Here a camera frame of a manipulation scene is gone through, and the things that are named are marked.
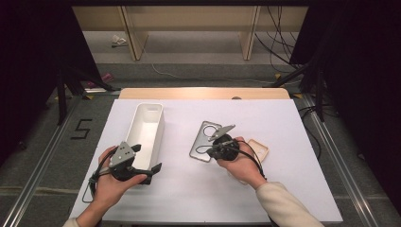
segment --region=white tabletop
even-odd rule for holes
[[[71,217],[77,217],[87,206],[81,199],[87,180],[96,170],[97,157],[126,138],[136,107],[144,102],[164,106],[165,131],[159,154],[162,170],[153,176],[151,185],[130,189],[104,220],[148,224],[269,222],[250,186],[228,176],[214,160],[205,163],[189,157],[201,123],[207,120],[222,126],[236,124],[230,135],[268,146],[270,152],[262,163],[268,180],[283,183],[318,220],[342,221],[290,99],[116,100]]]

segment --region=white rectangular container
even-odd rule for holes
[[[165,118],[161,104],[141,103],[136,107],[126,140],[130,146],[142,146],[136,153],[133,167],[150,170],[157,165],[164,129]]]

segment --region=person's left hand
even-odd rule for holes
[[[106,149],[100,155],[98,161],[101,162],[103,158],[114,148],[116,148],[116,146]],[[103,167],[109,166],[109,164],[110,158],[108,158],[104,162]],[[118,203],[123,194],[129,188],[141,183],[146,178],[146,174],[140,174],[132,177],[129,180],[126,180],[125,182],[120,182],[112,174],[100,176],[96,185],[94,201],[100,202],[100,204],[103,204],[105,207],[110,208]]]

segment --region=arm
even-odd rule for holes
[[[101,162],[103,158],[115,147],[106,149],[100,155],[98,161]],[[106,160],[104,166],[109,166],[110,159]],[[86,207],[86,209],[77,218],[68,219],[64,227],[86,227],[96,226],[106,212],[121,199],[123,194],[131,187],[141,183],[147,175],[137,175],[125,182],[120,182],[115,179],[111,174],[103,175],[99,178],[96,185],[96,192],[94,200]]]
[[[244,138],[236,138],[239,149],[253,156],[252,150],[241,141]],[[234,177],[248,183],[256,191],[262,207],[269,216],[280,226],[322,226],[282,184],[268,183],[254,164],[243,154],[230,162],[218,160],[218,164],[226,168]]]

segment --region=white sleeve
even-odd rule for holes
[[[264,183],[256,189],[260,204],[280,227],[323,226],[281,183]]]
[[[62,227],[79,227],[79,225],[77,223],[76,218],[70,218],[67,221],[65,221],[65,223]]]

